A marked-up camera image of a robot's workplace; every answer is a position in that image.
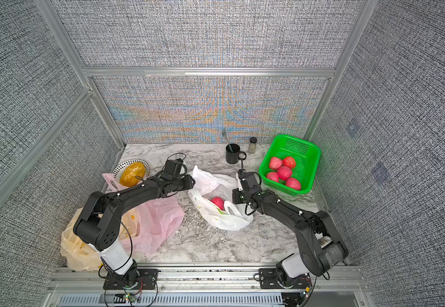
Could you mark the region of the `beige plastic bag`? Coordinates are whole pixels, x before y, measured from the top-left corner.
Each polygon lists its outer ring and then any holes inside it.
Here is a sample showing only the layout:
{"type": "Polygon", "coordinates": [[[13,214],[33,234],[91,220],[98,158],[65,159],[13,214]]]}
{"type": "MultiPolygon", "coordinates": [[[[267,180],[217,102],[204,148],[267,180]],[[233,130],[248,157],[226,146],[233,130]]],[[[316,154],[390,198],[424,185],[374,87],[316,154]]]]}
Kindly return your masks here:
{"type": "MultiPolygon", "coordinates": [[[[73,232],[73,227],[78,220],[82,207],[77,209],[72,220],[68,223],[61,235],[61,255],[66,258],[67,267],[74,271],[97,271],[102,265],[99,254],[86,243],[84,243],[73,232]]],[[[140,213],[138,209],[132,209],[124,214],[121,221],[130,232],[134,252],[140,252],[137,247],[140,232],[140,213]]]]}

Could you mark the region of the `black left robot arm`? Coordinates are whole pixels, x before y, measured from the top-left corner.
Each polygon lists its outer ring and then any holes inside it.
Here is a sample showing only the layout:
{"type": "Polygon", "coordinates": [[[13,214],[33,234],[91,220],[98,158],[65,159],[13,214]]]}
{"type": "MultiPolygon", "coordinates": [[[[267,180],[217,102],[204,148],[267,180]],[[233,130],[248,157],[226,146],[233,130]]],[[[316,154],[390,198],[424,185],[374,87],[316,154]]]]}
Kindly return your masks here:
{"type": "Polygon", "coordinates": [[[120,230],[125,226],[121,221],[123,215],[148,201],[189,191],[195,183],[183,159],[168,159],[161,171],[139,185],[116,193],[90,194],[73,232],[99,254],[108,273],[127,276],[136,270],[137,264],[132,252],[128,253],[119,240],[120,230]]]}

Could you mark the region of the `pink plastic bag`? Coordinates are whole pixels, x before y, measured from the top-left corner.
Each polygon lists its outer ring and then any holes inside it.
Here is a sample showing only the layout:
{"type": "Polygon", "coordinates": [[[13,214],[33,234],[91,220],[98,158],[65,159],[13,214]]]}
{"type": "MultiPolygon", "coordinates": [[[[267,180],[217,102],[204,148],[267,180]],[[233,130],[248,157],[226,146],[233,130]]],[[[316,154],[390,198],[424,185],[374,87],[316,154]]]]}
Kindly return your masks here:
{"type": "Polygon", "coordinates": [[[120,243],[134,253],[153,254],[179,228],[185,212],[175,196],[143,203],[122,215],[120,243]]]}

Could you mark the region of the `pink red apple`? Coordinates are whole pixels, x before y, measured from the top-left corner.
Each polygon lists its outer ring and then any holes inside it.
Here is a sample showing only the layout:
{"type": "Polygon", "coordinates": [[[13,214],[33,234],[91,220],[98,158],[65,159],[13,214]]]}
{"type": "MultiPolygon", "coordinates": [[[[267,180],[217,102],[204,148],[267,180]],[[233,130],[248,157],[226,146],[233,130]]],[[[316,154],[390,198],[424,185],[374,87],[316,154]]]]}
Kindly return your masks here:
{"type": "Polygon", "coordinates": [[[267,173],[266,178],[268,180],[272,180],[274,182],[279,182],[280,181],[280,178],[279,178],[279,175],[278,175],[277,171],[271,171],[271,172],[267,173]]]}

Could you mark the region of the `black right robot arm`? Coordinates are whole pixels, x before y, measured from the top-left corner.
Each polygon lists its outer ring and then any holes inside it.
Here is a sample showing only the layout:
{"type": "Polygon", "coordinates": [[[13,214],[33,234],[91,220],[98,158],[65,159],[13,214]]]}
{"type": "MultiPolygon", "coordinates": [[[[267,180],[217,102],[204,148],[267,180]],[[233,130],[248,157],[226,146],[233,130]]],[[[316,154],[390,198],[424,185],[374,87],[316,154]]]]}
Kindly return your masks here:
{"type": "Polygon", "coordinates": [[[299,252],[276,264],[276,278],[283,288],[308,274],[322,276],[348,257],[349,250],[327,212],[305,211],[284,201],[261,187],[257,173],[239,170],[236,177],[239,186],[232,192],[233,203],[244,204],[246,215],[270,216],[295,234],[299,252]]]}

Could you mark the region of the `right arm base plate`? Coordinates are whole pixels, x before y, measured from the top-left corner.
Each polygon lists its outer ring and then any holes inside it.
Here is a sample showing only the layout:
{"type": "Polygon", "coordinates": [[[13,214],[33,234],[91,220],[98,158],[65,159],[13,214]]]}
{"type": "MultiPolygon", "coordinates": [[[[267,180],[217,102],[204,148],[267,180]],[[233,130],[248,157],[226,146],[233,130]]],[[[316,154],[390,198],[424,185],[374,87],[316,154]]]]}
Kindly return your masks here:
{"type": "Polygon", "coordinates": [[[256,274],[262,289],[304,289],[309,290],[312,281],[308,275],[299,275],[298,277],[289,277],[282,269],[272,268],[259,269],[256,274]]]}

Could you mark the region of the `white plastic bag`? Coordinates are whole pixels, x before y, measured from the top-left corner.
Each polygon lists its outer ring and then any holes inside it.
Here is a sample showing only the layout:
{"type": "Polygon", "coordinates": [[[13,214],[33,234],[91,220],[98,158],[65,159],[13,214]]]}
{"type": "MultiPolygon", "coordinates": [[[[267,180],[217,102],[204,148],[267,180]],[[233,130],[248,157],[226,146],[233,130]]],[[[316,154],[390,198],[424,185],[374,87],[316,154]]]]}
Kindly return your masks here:
{"type": "Polygon", "coordinates": [[[210,226],[221,230],[239,231],[253,222],[253,216],[245,214],[245,205],[235,205],[232,201],[232,191],[238,187],[235,178],[227,175],[213,175],[197,166],[190,175],[196,183],[188,192],[189,198],[210,226]],[[215,197],[224,200],[225,211],[220,211],[211,202],[211,199],[215,197]]]}

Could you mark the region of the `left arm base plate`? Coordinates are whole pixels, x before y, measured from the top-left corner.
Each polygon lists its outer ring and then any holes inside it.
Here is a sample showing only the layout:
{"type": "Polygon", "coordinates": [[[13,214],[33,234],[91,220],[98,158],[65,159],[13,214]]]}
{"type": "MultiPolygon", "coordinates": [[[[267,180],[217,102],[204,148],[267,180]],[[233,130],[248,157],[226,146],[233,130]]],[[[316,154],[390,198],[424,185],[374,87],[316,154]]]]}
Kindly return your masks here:
{"type": "Polygon", "coordinates": [[[157,269],[136,269],[126,275],[108,272],[103,290],[155,290],[157,279],[157,269]]]}

